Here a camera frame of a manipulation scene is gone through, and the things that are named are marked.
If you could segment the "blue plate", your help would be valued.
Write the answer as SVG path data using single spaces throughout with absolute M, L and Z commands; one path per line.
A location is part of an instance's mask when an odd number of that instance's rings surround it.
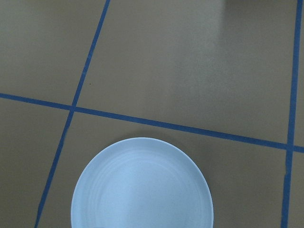
M 71 202 L 74 228 L 211 228 L 207 182 L 179 148 L 130 138 L 100 151 L 81 173 Z

